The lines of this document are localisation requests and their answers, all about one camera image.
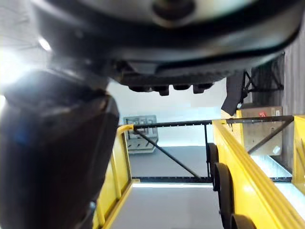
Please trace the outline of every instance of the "gray floor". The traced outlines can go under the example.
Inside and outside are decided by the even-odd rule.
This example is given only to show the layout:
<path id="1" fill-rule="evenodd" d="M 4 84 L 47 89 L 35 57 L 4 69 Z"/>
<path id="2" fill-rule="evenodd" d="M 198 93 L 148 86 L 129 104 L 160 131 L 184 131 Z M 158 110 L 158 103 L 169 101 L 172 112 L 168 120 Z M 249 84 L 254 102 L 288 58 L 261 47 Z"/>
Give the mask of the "gray floor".
<path id="1" fill-rule="evenodd" d="M 133 188 L 112 229 L 221 229 L 212 188 Z"/>
<path id="2" fill-rule="evenodd" d="M 204 146 L 175 146 L 164 149 L 199 176 L 207 176 Z M 129 160 L 133 177 L 192 177 L 158 149 L 150 154 L 129 154 Z"/>

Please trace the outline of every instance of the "yellow guardrail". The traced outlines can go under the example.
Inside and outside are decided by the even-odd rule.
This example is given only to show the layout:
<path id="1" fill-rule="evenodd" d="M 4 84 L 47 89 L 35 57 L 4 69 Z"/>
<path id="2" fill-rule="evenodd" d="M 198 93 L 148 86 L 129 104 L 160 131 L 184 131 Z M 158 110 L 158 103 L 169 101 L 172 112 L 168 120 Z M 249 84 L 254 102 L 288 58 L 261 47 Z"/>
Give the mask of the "yellow guardrail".
<path id="1" fill-rule="evenodd" d="M 110 228 L 132 188 L 132 176 L 124 132 L 133 125 L 118 128 L 105 182 L 97 200 L 93 229 Z"/>
<path id="2" fill-rule="evenodd" d="M 292 183 L 305 195 L 305 115 L 295 116 Z"/>
<path id="3" fill-rule="evenodd" d="M 234 189 L 234 212 L 252 220 L 256 229 L 305 229 L 305 222 L 226 130 L 224 121 L 213 121 L 219 162 L 228 166 Z"/>

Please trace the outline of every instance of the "black metal bar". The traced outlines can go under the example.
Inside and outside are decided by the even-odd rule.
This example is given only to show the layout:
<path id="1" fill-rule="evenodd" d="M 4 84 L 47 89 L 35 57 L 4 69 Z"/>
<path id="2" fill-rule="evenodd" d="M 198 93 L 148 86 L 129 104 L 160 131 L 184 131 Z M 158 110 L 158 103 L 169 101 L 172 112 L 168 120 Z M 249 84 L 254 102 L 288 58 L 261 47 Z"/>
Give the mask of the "black metal bar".
<path id="1" fill-rule="evenodd" d="M 253 117 L 253 118 L 232 118 L 226 119 L 227 124 L 235 123 L 268 123 L 268 122 L 283 122 L 293 119 L 292 115 L 270 116 L 270 117 Z M 143 125 L 134 125 L 134 129 L 170 127 L 170 126 L 188 126 L 188 125 L 211 125 L 212 120 L 198 120 L 186 122 L 170 122 L 170 123 L 152 123 Z"/>
<path id="2" fill-rule="evenodd" d="M 284 130 L 290 123 L 293 122 L 294 119 L 288 120 L 286 122 L 284 122 L 284 124 L 282 124 L 279 128 L 277 128 L 276 130 L 274 130 L 271 134 L 269 134 L 267 137 L 265 137 L 262 141 L 260 141 L 259 143 L 257 143 L 255 146 L 253 146 L 248 153 L 252 154 L 255 150 L 257 150 L 258 148 L 260 148 L 262 145 L 264 145 L 266 142 L 268 142 L 271 138 L 273 138 L 275 135 L 277 135 L 278 133 L 280 133 L 282 130 Z"/>
<path id="3" fill-rule="evenodd" d="M 141 183 L 211 183 L 210 177 L 133 177 L 140 179 Z"/>
<path id="4" fill-rule="evenodd" d="M 291 183 L 292 177 L 270 177 L 275 183 Z"/>
<path id="5" fill-rule="evenodd" d="M 182 162 L 180 162 L 177 158 L 169 154 L 166 150 L 164 150 L 162 147 L 158 146 L 154 141 L 150 140 L 148 137 L 146 137 L 144 134 L 142 134 L 140 131 L 134 129 L 133 130 L 136 134 L 140 135 L 142 138 L 144 138 L 146 141 L 148 141 L 150 144 L 155 146 L 157 149 L 159 149 L 161 152 L 163 152 L 165 155 L 167 155 L 171 160 L 176 162 L 178 165 L 180 165 L 182 168 L 184 168 L 186 171 L 188 171 L 190 174 L 192 174 L 194 177 L 197 177 L 200 179 L 200 176 L 198 176 L 194 171 L 192 171 L 189 167 L 184 165 Z"/>
<path id="6" fill-rule="evenodd" d="M 209 160 L 208 160 L 208 150 L 209 144 L 208 144 L 208 134 L 206 131 L 206 125 L 204 125 L 204 140 L 205 140 L 205 157 L 206 157 L 206 169 L 208 172 L 208 177 L 210 177 L 210 166 L 209 166 Z"/>
<path id="7" fill-rule="evenodd" d="M 276 91 L 282 91 L 282 88 L 256 88 L 256 89 L 250 89 L 248 92 L 276 92 Z"/>
<path id="8" fill-rule="evenodd" d="M 210 177 L 133 177 L 141 183 L 211 183 Z M 291 183 L 292 177 L 270 177 L 275 183 Z"/>

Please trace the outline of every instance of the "metal post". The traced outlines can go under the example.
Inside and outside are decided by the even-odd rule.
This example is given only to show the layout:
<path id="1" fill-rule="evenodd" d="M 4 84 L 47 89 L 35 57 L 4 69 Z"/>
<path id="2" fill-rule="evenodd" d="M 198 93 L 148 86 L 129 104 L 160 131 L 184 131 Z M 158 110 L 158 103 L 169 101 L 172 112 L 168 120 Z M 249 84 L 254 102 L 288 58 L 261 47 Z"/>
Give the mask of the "metal post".
<path id="1" fill-rule="evenodd" d="M 208 177 L 210 177 L 210 163 L 208 160 L 208 150 L 210 150 L 210 148 L 208 144 L 208 134 L 206 131 L 206 125 L 204 125 L 204 139 L 205 139 L 206 168 L 208 171 Z"/>
<path id="2" fill-rule="evenodd" d="M 142 138 L 144 138 L 146 141 L 148 141 L 150 144 L 155 146 L 157 149 L 159 149 L 161 152 L 163 152 L 165 155 L 167 155 L 171 160 L 176 162 L 178 165 L 180 165 L 182 168 L 184 168 L 186 171 L 188 171 L 190 174 L 192 174 L 194 177 L 197 177 L 198 179 L 201 179 L 200 176 L 198 176 L 195 172 L 193 172 L 189 167 L 185 166 L 182 162 L 180 162 L 178 159 L 173 157 L 171 154 L 169 154 L 166 150 L 158 146 L 155 142 L 150 140 L 148 137 L 146 137 L 144 134 L 142 134 L 140 131 L 137 129 L 133 130 L 136 134 L 140 135 Z"/>
<path id="3" fill-rule="evenodd" d="M 282 130 L 284 130 L 290 123 L 293 122 L 293 118 L 289 121 L 284 122 L 284 124 L 282 124 L 279 128 L 277 128 L 276 130 L 274 130 L 271 134 L 269 134 L 267 137 L 265 137 L 262 141 L 260 141 L 259 143 L 257 143 L 255 146 L 253 146 L 248 153 L 252 154 L 255 150 L 257 150 L 258 148 L 260 148 L 262 145 L 264 145 L 266 142 L 268 142 L 271 138 L 273 138 L 275 135 L 277 135 L 278 133 L 280 133 Z"/>

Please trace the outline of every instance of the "black wheel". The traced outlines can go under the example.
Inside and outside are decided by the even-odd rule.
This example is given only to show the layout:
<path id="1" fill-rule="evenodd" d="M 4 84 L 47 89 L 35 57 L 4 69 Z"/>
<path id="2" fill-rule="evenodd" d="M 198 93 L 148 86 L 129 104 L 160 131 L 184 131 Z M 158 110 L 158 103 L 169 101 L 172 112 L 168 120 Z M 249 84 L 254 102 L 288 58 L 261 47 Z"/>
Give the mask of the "black wheel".
<path id="1" fill-rule="evenodd" d="M 246 216 L 232 214 L 230 229 L 255 229 L 255 226 Z"/>
<path id="2" fill-rule="evenodd" d="M 223 163 L 214 165 L 215 191 L 218 191 L 220 215 L 224 229 L 230 228 L 231 214 L 234 213 L 233 183 L 228 166 Z"/>
<path id="3" fill-rule="evenodd" d="M 214 165 L 215 163 L 219 162 L 219 157 L 218 157 L 218 149 L 217 146 L 214 143 L 208 143 L 208 147 L 206 148 L 207 150 L 207 162 L 210 165 L 210 174 L 211 174 L 211 179 L 214 187 Z"/>

